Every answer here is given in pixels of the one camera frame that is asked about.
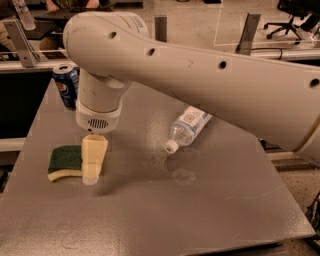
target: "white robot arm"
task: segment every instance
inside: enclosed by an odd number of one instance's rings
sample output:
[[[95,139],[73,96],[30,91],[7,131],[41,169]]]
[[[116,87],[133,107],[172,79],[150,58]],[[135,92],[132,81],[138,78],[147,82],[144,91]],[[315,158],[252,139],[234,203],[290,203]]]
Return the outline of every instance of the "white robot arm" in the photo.
[[[77,121],[86,130],[114,129],[135,81],[320,166],[318,67],[158,42],[133,13],[79,14],[64,45],[81,68]]]

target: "bottle label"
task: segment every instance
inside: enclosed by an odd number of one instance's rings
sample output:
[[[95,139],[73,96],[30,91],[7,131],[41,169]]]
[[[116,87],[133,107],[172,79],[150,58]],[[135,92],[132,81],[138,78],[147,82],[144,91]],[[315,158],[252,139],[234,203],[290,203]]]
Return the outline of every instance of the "bottle label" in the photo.
[[[178,117],[175,124],[191,130],[194,134],[194,138],[196,138],[211,117],[210,114],[200,109],[188,107],[184,113]]]

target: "desk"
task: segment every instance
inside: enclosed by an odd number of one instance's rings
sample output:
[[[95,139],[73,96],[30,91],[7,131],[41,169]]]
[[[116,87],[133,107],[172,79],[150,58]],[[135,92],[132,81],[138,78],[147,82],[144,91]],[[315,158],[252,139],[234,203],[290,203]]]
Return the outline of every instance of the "desk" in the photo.
[[[69,19],[71,19],[74,15],[79,14],[84,11],[112,11],[111,9],[104,8],[104,9],[96,9],[96,8],[76,8],[76,9],[58,9],[55,12],[50,13],[42,13],[39,15],[35,15],[35,20],[41,20],[41,21],[54,21],[54,22],[64,22],[66,23]]]
[[[23,29],[23,32],[28,40],[42,40],[56,28],[56,24],[52,21],[36,20],[34,23],[36,25],[36,28],[34,30]]]
[[[98,184],[50,183],[52,150],[86,135],[51,81],[0,201],[3,255],[189,255],[312,236],[251,134],[213,118],[167,155],[169,126],[185,107],[133,83]]]

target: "scrub pad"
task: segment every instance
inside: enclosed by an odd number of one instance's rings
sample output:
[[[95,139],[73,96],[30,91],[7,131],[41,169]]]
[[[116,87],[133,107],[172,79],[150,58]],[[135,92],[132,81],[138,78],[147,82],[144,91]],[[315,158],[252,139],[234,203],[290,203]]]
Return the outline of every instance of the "scrub pad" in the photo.
[[[54,181],[67,176],[82,177],[81,146],[67,145],[57,147],[52,151],[48,168],[48,178]]]

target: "hole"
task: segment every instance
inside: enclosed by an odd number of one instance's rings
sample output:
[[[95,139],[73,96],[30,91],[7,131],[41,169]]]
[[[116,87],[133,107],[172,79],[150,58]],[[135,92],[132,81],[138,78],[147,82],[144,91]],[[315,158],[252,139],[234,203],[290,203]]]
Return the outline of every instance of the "hole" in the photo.
[[[156,51],[156,49],[151,48],[149,51],[147,51],[146,55],[147,55],[147,56],[152,56],[155,51]]]
[[[225,62],[225,61],[221,61],[220,64],[219,64],[219,68],[220,69],[225,69],[226,66],[227,66],[227,62]]]
[[[315,78],[310,82],[310,87],[313,88],[313,87],[316,87],[319,84],[320,84],[319,79]]]
[[[109,34],[108,38],[109,39],[113,39],[113,38],[116,37],[116,35],[117,35],[117,32],[112,32],[112,33]]]

